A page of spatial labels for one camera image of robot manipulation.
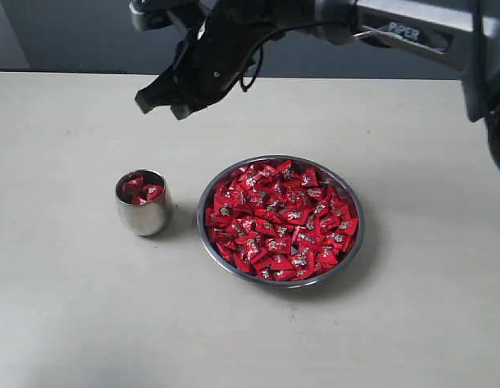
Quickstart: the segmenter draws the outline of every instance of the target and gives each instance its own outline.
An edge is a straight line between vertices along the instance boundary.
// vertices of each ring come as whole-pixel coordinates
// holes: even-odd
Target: pile of candy
[[[145,184],[144,176],[140,174],[132,175],[130,180],[122,185],[120,198],[131,205],[143,205],[160,199],[163,194],[163,187],[157,184]]]
[[[238,168],[215,187],[208,237],[224,260],[268,280],[303,280],[335,267],[351,249],[358,218],[317,172],[290,160]]]

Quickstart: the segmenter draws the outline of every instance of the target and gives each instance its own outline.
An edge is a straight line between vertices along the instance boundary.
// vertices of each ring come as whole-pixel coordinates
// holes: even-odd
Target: white table surface
[[[0,74],[0,388],[500,387],[500,173],[458,82],[259,79],[178,122],[146,76]],[[332,280],[277,292],[209,258],[193,217],[221,169],[312,159],[363,202]],[[139,238],[114,185],[162,172]]]

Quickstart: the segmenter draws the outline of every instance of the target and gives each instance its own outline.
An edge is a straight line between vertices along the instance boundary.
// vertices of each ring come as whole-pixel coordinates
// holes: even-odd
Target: gray wall
[[[172,27],[136,32],[128,0],[3,0],[3,6],[34,70],[159,74],[172,61],[179,40]],[[406,53],[361,43],[335,47],[291,33],[267,44],[262,76],[455,78],[456,74]]]
[[[15,33],[0,3],[0,69],[28,69]]]

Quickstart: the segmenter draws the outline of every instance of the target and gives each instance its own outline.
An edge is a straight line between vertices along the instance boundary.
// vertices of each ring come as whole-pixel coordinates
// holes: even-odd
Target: metal cup
[[[163,187],[164,192],[155,201],[142,205],[131,205],[123,200],[122,187],[125,182],[136,178],[140,174],[144,177],[144,184],[160,185]],[[169,225],[174,207],[166,181],[156,171],[136,170],[127,173],[117,182],[115,194],[120,220],[134,234],[150,236],[164,230]]]

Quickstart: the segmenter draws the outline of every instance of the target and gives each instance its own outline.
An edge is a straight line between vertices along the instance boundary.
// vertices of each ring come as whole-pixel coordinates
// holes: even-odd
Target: bowl rim
[[[338,181],[339,184],[348,192],[350,195],[350,198],[354,201],[355,208],[357,210],[357,217],[359,219],[359,225],[358,225],[358,230],[357,230],[357,235],[355,236],[355,244],[352,247],[350,251],[347,252],[347,255],[345,256],[345,259],[338,265],[336,265],[334,268],[330,269],[327,272],[323,272],[321,275],[311,277],[309,279],[304,279],[304,280],[295,280],[295,281],[277,281],[277,280],[266,280],[262,279],[256,276],[248,275],[247,273],[241,271],[238,268],[233,267],[230,265],[228,262],[226,262],[214,249],[212,244],[210,243],[210,240],[208,239],[207,231],[204,225],[204,208],[206,205],[206,201],[208,198],[208,195],[210,191],[214,188],[216,185],[217,181],[230,173],[231,171],[244,166],[248,163],[252,162],[261,162],[264,160],[268,159],[291,159],[292,161],[296,162],[303,162],[306,164],[311,165],[312,167],[317,168],[318,170],[321,170],[325,172],[327,175],[329,175],[331,178],[335,179]],[[339,175],[334,173],[332,170],[328,169],[327,167],[322,166],[321,164],[312,162],[308,159],[304,158],[298,158],[296,156],[289,156],[289,155],[263,155],[263,156],[257,156],[253,158],[248,158],[244,159],[240,162],[234,163],[233,165],[225,168],[223,171],[221,171],[219,174],[217,174],[207,185],[207,187],[204,189],[203,194],[200,197],[200,202],[198,203],[198,207],[196,210],[196,222],[197,222],[197,227],[198,231],[200,233],[200,238],[201,242],[204,246],[204,248],[207,250],[207,252],[210,254],[210,256],[226,271],[230,272],[231,274],[247,281],[251,281],[254,283],[258,283],[261,285],[267,285],[267,286],[272,286],[276,288],[282,288],[282,289],[295,289],[299,287],[304,287],[306,285],[314,285],[322,280],[327,279],[330,276],[333,276],[336,272],[341,271],[344,269],[357,255],[357,252],[361,248],[361,245],[363,244],[364,240],[364,213],[363,213],[363,206],[361,205],[361,202],[359,201],[359,198],[357,195],[354,193],[354,191],[351,189],[351,187],[348,185],[347,182],[343,178],[341,178]]]

